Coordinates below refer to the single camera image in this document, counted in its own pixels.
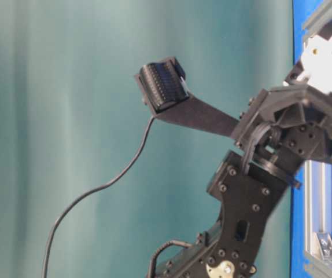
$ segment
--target green curtain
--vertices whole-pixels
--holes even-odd
[[[39,277],[56,216],[129,162],[150,116],[132,76],[166,56],[237,118],[291,67],[292,2],[0,0],[0,277]],[[156,121],[130,172],[61,224],[49,277],[144,277],[160,244],[195,240],[218,215],[205,188],[232,143]],[[289,277],[289,214],[287,194],[255,277]]]

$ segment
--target mounting hole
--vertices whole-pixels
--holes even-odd
[[[295,79],[297,79],[297,77],[298,77],[298,74],[294,72],[291,74],[291,76],[289,78],[292,80],[295,80]]]
[[[305,132],[306,131],[306,126],[305,125],[303,125],[303,126],[300,126],[300,132]]]
[[[248,236],[249,223],[245,220],[240,220],[235,229],[235,239],[238,242],[245,242]]]

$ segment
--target bolt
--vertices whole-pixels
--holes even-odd
[[[251,266],[251,269],[249,270],[249,273],[255,274],[256,271],[257,271],[256,267],[255,266]]]
[[[237,175],[237,170],[236,168],[232,167],[232,166],[228,166],[228,171],[229,171],[229,175],[231,176],[235,176]]]
[[[227,189],[228,189],[228,188],[226,187],[226,185],[221,184],[221,186],[220,186],[220,191],[221,191],[221,192],[224,193]]]
[[[225,272],[226,274],[230,274],[230,273],[231,273],[231,268],[230,268],[230,266],[227,266],[226,268],[224,268],[224,272]]]
[[[246,264],[246,262],[241,262],[241,263],[239,264],[239,267],[240,267],[241,269],[243,269],[243,270],[247,269],[247,264]]]
[[[254,101],[254,97],[251,97],[251,98],[249,99],[248,106],[250,106],[250,105],[252,104],[253,101]]]
[[[262,193],[263,193],[265,196],[268,196],[268,195],[270,195],[270,189],[268,189],[267,187],[264,187],[263,190],[262,190]]]
[[[217,253],[219,254],[220,257],[225,257],[225,255],[226,255],[226,252],[224,249],[220,249]]]
[[[252,210],[256,213],[256,212],[260,211],[260,206],[258,204],[253,204]]]
[[[322,244],[322,246],[328,246],[328,242],[326,242],[325,239],[321,239],[320,243]]]
[[[208,264],[213,265],[215,263],[215,258],[213,256],[208,258]]]
[[[237,251],[233,251],[233,252],[231,253],[231,257],[232,257],[233,259],[238,259],[238,258],[239,258],[239,253],[238,253]]]
[[[235,142],[235,146],[238,148],[242,148],[242,143],[237,141],[237,142]]]

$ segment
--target black metal bracket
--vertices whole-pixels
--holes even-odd
[[[332,36],[332,21],[319,35]],[[332,164],[332,94],[298,81],[303,70],[299,61],[286,77],[288,86],[262,90],[240,121],[188,92],[174,57],[145,65],[135,75],[155,118],[231,137],[245,152],[243,157],[229,152],[208,185],[207,192],[222,203],[217,222],[191,247],[159,264],[157,277],[256,273],[253,263],[268,217],[288,185],[300,186],[296,172],[307,159]]]

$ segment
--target black cable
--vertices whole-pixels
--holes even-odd
[[[46,243],[46,249],[45,249],[45,255],[44,255],[44,263],[43,263],[43,271],[42,271],[42,278],[46,278],[47,277],[47,271],[48,271],[48,262],[49,262],[49,255],[50,255],[50,249],[51,249],[51,244],[53,242],[53,238],[54,238],[54,234],[59,226],[59,224],[62,222],[63,218],[69,213],[70,210],[72,210],[72,208],[77,205],[77,203],[79,203],[81,200],[83,200],[84,198],[88,197],[89,195],[96,193],[100,190],[106,189],[108,187],[110,187],[112,184],[114,184],[116,181],[118,181],[123,175],[125,175],[125,173],[131,168],[131,166],[135,163],[135,161],[137,161],[139,155],[142,153],[143,149],[144,149],[144,145],[147,141],[147,137],[148,137],[148,133],[150,130],[150,127],[152,125],[154,121],[154,117],[151,116],[149,121],[148,121],[148,125],[147,128],[144,131],[144,135],[143,135],[143,139],[141,142],[141,145],[138,149],[138,151],[136,152],[135,156],[133,157],[133,159],[131,159],[130,163],[125,167],[124,170],[122,170],[122,172],[117,175],[115,178],[111,179],[109,182],[107,182],[104,185],[98,186],[96,188],[93,188],[92,190],[89,190],[87,192],[85,192],[84,194],[80,195],[79,197],[77,197],[64,211],[63,213],[56,219],[53,227],[50,230],[49,233],[49,237]]]
[[[161,252],[164,251],[166,248],[173,246],[173,245],[184,247],[184,248],[190,248],[193,246],[192,244],[190,244],[188,242],[181,242],[180,240],[170,240],[169,242],[164,243],[162,246],[160,246],[156,250],[156,252],[153,254],[153,256],[150,259],[147,278],[154,278],[154,273],[156,272],[158,255],[160,255]]]

